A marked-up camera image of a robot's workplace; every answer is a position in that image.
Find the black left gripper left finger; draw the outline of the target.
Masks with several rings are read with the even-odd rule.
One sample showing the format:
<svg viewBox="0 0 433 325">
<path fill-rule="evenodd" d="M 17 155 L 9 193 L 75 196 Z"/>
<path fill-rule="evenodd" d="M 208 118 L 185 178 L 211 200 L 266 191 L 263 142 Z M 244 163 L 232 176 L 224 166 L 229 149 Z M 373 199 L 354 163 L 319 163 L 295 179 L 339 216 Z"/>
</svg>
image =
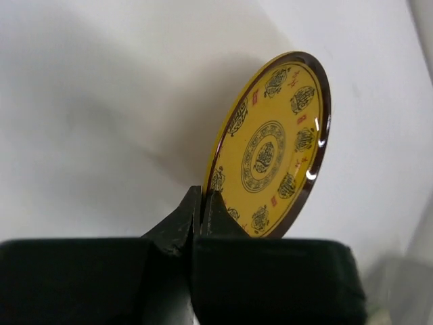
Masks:
<svg viewBox="0 0 433 325">
<path fill-rule="evenodd" d="M 201 188 L 138 237 L 1 243 L 2 324 L 193 324 L 188 285 Z"/>
</svg>

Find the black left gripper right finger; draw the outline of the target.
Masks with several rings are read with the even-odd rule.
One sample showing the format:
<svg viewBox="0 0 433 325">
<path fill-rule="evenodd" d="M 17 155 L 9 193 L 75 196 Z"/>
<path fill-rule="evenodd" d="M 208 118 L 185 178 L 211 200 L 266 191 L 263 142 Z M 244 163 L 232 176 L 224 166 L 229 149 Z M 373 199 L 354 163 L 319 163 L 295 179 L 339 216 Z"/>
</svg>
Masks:
<svg viewBox="0 0 433 325">
<path fill-rule="evenodd" d="M 192 244 L 192 305 L 201 324 L 365 324 L 351 249 L 320 239 L 252 238 L 220 193 Z"/>
</svg>

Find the yellow patterned plate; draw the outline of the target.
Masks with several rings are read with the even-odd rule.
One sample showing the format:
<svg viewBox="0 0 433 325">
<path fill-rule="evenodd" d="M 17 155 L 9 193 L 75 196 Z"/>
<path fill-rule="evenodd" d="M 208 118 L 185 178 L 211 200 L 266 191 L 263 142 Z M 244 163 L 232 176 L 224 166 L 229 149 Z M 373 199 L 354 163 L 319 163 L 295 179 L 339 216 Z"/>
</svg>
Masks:
<svg viewBox="0 0 433 325">
<path fill-rule="evenodd" d="M 217 133 L 203 193 L 219 192 L 251 237 L 282 237 L 318 176 L 329 136 L 331 93 L 324 68 L 303 51 L 261 67 Z"/>
</svg>

